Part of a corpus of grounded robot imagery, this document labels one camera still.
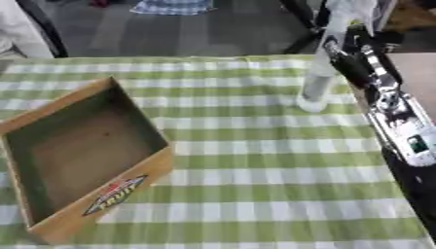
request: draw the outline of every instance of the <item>table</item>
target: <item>table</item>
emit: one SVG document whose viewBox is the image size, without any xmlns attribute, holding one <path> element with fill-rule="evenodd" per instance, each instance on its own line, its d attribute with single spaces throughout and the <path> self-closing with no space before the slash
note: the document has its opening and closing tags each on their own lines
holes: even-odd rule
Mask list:
<svg viewBox="0 0 436 249">
<path fill-rule="evenodd" d="M 436 120 L 436 53 L 394 53 L 390 57 L 404 78 L 404 90 Z"/>
<path fill-rule="evenodd" d="M 170 175 L 62 249 L 434 248 L 345 81 L 320 114 L 295 105 L 307 59 L 22 60 L 0 119 L 114 76 L 175 143 Z M 30 245 L 0 161 L 0 248 Z"/>
</svg>

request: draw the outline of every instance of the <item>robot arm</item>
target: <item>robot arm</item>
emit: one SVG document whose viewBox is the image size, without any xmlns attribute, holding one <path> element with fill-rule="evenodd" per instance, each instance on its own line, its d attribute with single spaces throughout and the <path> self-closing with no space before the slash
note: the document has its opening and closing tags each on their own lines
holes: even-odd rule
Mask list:
<svg viewBox="0 0 436 249">
<path fill-rule="evenodd" d="M 436 126 L 418 101 L 401 90 L 401 75 L 387 56 L 371 43 L 357 44 L 357 52 L 350 54 L 329 37 L 323 48 L 333 67 L 367 92 L 367 116 L 381 145 L 410 166 L 436 164 Z"/>
</svg>

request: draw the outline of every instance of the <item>cloth on floor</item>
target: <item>cloth on floor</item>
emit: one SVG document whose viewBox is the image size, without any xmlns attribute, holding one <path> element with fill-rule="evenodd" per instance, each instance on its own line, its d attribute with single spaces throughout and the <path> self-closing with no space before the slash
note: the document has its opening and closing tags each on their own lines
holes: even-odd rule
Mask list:
<svg viewBox="0 0 436 249">
<path fill-rule="evenodd" d="M 142 0 L 131 12 L 155 15 L 192 16 L 212 9 L 212 0 Z"/>
</svg>

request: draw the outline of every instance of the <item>white bottle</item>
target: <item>white bottle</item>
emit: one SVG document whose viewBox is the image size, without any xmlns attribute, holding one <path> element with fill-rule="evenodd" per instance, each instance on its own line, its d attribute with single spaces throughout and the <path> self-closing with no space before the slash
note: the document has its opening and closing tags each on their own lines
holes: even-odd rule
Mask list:
<svg viewBox="0 0 436 249">
<path fill-rule="evenodd" d="M 330 89 L 334 86 L 336 70 L 330 64 L 327 53 L 322 48 L 327 37 L 334 36 L 342 47 L 346 31 L 355 19 L 365 22 L 372 34 L 372 14 L 377 0 L 329 0 L 326 7 L 330 9 L 331 16 L 324 36 L 319 43 L 305 83 L 297 96 L 297 104 L 308 112 L 321 112 L 329 101 Z"/>
</svg>

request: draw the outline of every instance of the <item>wooden box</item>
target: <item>wooden box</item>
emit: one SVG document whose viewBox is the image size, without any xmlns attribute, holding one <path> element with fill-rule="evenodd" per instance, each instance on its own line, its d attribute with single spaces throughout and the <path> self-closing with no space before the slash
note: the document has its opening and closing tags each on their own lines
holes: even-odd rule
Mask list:
<svg viewBox="0 0 436 249">
<path fill-rule="evenodd" d="M 113 79 L 0 124 L 30 233 L 60 242 L 172 167 L 169 143 Z"/>
</svg>

